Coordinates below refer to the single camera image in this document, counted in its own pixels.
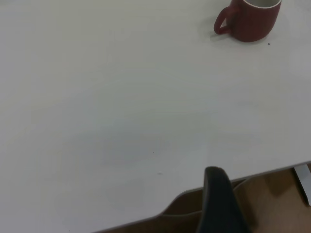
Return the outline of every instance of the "wooden floor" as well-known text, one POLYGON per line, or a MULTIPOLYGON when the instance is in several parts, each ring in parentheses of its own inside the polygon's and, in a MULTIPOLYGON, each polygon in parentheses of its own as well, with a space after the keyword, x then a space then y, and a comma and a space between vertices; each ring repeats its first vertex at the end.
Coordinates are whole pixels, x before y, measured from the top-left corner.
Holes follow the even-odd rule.
MULTIPOLYGON (((251 178, 235 194, 252 232, 311 232, 311 207, 292 169, 251 178)), ((105 233, 195 233, 201 206, 202 191, 197 190, 177 198, 160 216, 105 233)))

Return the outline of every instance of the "mug rim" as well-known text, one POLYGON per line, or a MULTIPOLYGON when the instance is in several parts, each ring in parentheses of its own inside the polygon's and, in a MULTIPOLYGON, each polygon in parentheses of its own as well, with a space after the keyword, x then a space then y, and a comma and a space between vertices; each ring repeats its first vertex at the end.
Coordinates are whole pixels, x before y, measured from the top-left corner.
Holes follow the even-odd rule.
POLYGON ((275 4, 275 5, 273 5, 273 6, 261 7, 261 6, 255 6, 255 5, 253 5, 253 4, 250 4, 250 3, 247 2, 246 0, 243 0, 243 1, 244 1, 246 4, 250 5, 250 6, 253 6, 253 7, 256 7, 256 8, 260 8, 260 9, 269 9, 269 8, 273 8, 273 7, 279 5, 279 4, 282 2, 282 0, 279 0, 279 1, 277 2, 277 4, 275 4))

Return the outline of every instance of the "white table leg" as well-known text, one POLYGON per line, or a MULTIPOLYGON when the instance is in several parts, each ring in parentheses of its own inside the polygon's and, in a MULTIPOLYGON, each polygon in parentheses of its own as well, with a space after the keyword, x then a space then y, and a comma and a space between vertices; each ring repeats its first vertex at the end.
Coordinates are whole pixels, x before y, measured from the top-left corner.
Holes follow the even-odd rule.
POLYGON ((295 166, 294 169, 300 181, 302 192, 304 192, 306 203, 311 205, 311 172, 308 165, 295 166))

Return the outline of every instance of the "white table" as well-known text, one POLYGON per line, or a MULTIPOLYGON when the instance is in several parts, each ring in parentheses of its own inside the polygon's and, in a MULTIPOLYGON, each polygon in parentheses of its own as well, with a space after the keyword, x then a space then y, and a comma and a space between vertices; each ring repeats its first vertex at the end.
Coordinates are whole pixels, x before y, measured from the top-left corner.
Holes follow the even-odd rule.
POLYGON ((311 160, 311 4, 269 36, 212 29, 227 0, 3 0, 0 226, 90 233, 203 185, 311 160))

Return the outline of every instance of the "mug handle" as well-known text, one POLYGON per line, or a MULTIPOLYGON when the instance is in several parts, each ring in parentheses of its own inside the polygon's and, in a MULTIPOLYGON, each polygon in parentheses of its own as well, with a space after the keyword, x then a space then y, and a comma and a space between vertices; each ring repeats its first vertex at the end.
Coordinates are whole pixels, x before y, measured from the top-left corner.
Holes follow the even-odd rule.
POLYGON ((228 6, 224 8, 218 15, 215 24, 214 24, 214 31, 216 34, 221 35, 225 33, 231 33, 231 28, 229 26, 221 27, 223 21, 230 16, 235 15, 240 11, 238 6, 228 6))

